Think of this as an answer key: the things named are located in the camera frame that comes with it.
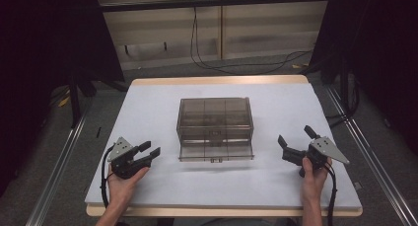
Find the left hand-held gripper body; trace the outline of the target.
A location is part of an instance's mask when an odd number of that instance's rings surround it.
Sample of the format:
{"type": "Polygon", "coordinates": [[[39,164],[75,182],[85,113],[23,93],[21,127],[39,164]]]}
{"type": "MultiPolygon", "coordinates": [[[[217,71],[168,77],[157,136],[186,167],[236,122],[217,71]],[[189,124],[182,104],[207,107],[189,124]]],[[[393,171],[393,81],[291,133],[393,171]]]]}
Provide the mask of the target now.
{"type": "Polygon", "coordinates": [[[127,180],[142,168],[151,166],[151,161],[147,161],[145,157],[134,159],[138,152],[138,146],[133,146],[123,137],[119,137],[107,160],[110,162],[113,172],[118,177],[127,180]]]}

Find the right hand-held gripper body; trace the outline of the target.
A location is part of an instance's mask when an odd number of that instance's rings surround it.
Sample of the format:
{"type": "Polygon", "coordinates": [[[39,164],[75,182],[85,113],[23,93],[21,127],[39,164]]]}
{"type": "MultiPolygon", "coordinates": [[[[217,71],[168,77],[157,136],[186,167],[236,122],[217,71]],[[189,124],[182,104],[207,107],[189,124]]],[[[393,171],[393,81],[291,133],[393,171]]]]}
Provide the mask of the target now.
{"type": "MultiPolygon", "coordinates": [[[[325,166],[327,159],[331,158],[343,164],[349,164],[347,157],[336,147],[334,142],[326,136],[319,137],[310,142],[307,150],[297,150],[293,148],[283,149],[282,159],[303,167],[303,158],[308,157],[315,170],[325,166]]],[[[299,175],[303,178],[305,171],[302,168],[299,175]]]]}

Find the smoky transparent drawer box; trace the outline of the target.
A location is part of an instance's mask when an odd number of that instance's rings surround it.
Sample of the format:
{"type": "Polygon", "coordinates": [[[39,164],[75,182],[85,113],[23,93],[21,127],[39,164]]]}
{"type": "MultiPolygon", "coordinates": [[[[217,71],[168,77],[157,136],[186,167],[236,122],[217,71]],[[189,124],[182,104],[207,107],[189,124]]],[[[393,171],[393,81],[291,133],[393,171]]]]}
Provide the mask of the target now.
{"type": "Polygon", "coordinates": [[[248,97],[181,99],[176,124],[179,160],[252,160],[253,131],[248,97]]]}

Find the person's right hand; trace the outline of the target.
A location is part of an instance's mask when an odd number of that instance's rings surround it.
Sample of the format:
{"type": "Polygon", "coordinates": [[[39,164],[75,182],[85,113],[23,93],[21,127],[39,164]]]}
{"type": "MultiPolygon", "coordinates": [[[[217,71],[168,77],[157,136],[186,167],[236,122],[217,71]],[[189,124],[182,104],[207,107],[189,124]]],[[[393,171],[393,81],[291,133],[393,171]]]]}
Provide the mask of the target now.
{"type": "Polygon", "coordinates": [[[301,199],[303,205],[320,205],[323,186],[328,176],[325,168],[315,170],[308,157],[303,158],[305,176],[301,187],[301,199]]]}

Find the person's left hand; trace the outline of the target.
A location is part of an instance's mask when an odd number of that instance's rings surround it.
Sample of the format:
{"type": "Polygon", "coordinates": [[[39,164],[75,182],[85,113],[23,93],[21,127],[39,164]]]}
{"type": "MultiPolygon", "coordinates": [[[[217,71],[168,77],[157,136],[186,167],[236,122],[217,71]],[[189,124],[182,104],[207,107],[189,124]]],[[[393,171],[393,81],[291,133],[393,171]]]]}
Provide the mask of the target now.
{"type": "Polygon", "coordinates": [[[148,171],[148,167],[142,168],[133,177],[125,180],[116,176],[112,168],[109,168],[109,174],[107,176],[109,205],[107,209],[118,212],[119,214],[123,213],[136,191],[138,182],[146,176],[148,171]]]}

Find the white table mat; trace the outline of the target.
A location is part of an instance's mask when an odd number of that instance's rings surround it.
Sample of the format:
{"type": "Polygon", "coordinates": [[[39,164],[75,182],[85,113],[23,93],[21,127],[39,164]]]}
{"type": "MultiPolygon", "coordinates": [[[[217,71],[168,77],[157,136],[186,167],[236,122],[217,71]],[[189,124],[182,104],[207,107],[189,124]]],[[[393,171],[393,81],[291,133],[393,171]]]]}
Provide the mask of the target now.
{"type": "Polygon", "coordinates": [[[160,148],[140,181],[132,204],[138,206],[231,206],[298,208],[299,167],[282,158],[277,139],[304,150],[304,128],[329,136],[331,130],[309,84],[135,85],[120,109],[111,135],[133,145],[150,141],[160,148]],[[186,98],[248,98],[254,131],[251,160],[181,162],[176,133],[179,103],[186,98]]]}

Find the black metal stand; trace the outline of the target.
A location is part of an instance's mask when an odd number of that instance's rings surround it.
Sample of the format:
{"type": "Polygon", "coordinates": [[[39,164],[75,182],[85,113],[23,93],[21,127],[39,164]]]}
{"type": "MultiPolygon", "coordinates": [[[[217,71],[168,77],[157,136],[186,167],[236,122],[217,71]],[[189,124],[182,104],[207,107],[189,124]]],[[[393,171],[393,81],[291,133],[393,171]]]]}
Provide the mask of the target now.
{"type": "Polygon", "coordinates": [[[75,128],[82,116],[79,103],[79,92],[82,92],[86,97],[93,97],[96,94],[97,89],[88,73],[71,73],[68,78],[68,85],[72,110],[71,127],[75,128]]]}

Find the black curtain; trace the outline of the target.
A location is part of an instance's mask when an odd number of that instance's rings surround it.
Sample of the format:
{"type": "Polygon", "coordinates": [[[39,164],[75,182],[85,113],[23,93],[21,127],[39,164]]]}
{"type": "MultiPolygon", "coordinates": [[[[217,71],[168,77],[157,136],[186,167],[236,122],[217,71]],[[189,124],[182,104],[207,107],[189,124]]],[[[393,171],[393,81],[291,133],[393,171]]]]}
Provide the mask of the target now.
{"type": "Polygon", "coordinates": [[[418,0],[328,0],[311,65],[341,64],[418,155],[418,0]]]}
{"type": "Polygon", "coordinates": [[[99,0],[0,0],[0,196],[35,146],[54,89],[124,76],[99,0]]]}

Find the black horizontal bar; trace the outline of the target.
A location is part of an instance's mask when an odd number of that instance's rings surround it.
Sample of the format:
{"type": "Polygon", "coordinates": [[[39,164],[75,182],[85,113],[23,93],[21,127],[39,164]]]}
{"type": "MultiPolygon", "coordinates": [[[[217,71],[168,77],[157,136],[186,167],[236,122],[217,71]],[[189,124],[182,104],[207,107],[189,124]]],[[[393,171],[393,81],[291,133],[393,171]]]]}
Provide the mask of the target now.
{"type": "Polygon", "coordinates": [[[145,10],[165,10],[199,7],[239,6],[276,3],[320,2],[328,0],[169,0],[153,2],[126,2],[101,4],[102,12],[126,12],[145,10]]]}

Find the aluminium floor rail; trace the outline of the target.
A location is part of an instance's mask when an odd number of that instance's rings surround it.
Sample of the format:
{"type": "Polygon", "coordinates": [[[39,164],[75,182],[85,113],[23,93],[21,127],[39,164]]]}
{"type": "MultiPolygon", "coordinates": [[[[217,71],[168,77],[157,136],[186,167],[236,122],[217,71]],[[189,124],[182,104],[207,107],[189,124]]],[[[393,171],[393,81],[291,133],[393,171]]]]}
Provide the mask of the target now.
{"type": "Polygon", "coordinates": [[[381,186],[381,189],[383,190],[391,207],[394,209],[396,215],[400,219],[402,225],[418,226],[418,218],[414,215],[410,205],[407,203],[402,193],[388,175],[356,120],[353,117],[349,117],[345,112],[340,95],[332,86],[326,86],[325,89],[331,101],[334,103],[338,113],[346,116],[346,119],[344,120],[345,126],[356,142],[356,145],[361,151],[365,161],[373,172],[377,182],[381,186]]]}
{"type": "Polygon", "coordinates": [[[77,145],[80,134],[82,133],[86,121],[86,115],[92,106],[92,102],[92,99],[88,99],[86,101],[80,119],[76,122],[75,126],[71,128],[58,160],[55,163],[52,173],[50,174],[40,197],[36,201],[35,207],[26,223],[26,226],[42,226],[50,205],[56,195],[58,186],[63,178],[64,171],[67,168],[72,152],[77,145]]]}

